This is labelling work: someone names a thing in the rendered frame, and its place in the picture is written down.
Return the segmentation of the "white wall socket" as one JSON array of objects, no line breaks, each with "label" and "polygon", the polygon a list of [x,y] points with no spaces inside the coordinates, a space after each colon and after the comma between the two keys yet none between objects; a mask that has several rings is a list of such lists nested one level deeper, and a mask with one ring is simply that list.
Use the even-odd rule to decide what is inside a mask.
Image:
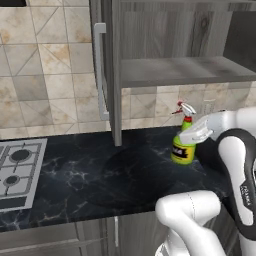
[{"label": "white wall socket", "polygon": [[214,100],[205,100],[204,101],[204,113],[205,114],[212,113],[213,109],[214,109],[214,105],[215,105],[215,101]]}]

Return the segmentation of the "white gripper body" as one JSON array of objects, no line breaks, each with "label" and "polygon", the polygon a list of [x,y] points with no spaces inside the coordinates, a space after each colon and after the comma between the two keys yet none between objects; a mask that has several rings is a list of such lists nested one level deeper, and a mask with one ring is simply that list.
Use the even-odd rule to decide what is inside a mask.
[{"label": "white gripper body", "polygon": [[204,116],[195,122],[191,127],[179,134],[182,144],[198,144],[209,138],[213,131],[207,126],[208,117]]}]

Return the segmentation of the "green spray bottle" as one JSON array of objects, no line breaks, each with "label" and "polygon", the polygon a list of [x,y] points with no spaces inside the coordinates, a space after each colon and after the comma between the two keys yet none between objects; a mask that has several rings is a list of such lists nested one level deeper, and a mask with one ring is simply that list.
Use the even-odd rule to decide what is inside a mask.
[{"label": "green spray bottle", "polygon": [[[196,113],[195,109],[182,101],[178,102],[179,109],[176,113],[183,113],[184,119],[181,130],[184,131],[192,126],[192,116]],[[194,160],[195,144],[182,144],[178,135],[173,138],[171,160],[180,165],[189,165]]]}]

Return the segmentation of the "black range hood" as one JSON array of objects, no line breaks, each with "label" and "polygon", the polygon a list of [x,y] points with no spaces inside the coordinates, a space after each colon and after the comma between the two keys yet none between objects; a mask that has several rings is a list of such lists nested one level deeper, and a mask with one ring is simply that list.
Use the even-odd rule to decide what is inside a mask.
[{"label": "black range hood", "polygon": [[0,0],[0,7],[26,7],[26,0]]}]

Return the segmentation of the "grey base drawer front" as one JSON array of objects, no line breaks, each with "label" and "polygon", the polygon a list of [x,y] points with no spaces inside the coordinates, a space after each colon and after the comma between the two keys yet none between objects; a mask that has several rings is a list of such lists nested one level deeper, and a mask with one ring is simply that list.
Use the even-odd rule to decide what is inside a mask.
[{"label": "grey base drawer front", "polygon": [[74,224],[0,233],[0,256],[87,256]]}]

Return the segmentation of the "grey wall cabinet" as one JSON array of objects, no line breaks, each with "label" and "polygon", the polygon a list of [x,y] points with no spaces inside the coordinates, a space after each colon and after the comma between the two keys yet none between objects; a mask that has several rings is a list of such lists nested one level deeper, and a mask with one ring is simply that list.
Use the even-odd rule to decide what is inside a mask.
[{"label": "grey wall cabinet", "polygon": [[175,125],[178,101],[204,115],[256,105],[256,0],[110,0],[111,130]]}]

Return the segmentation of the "grey base cabinet door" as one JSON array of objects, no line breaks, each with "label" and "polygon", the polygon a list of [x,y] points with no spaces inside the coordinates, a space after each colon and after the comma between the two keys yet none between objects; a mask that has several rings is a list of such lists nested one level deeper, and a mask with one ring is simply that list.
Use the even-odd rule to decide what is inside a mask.
[{"label": "grey base cabinet door", "polygon": [[168,228],[162,225],[155,212],[118,216],[119,247],[114,241],[114,217],[106,219],[108,256],[155,256],[164,242]]}]

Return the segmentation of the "silver gas hob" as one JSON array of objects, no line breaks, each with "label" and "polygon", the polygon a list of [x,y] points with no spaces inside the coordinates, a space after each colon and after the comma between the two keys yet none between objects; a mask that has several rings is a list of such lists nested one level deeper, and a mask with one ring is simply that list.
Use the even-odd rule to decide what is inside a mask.
[{"label": "silver gas hob", "polygon": [[0,142],[0,212],[31,209],[47,139]]}]

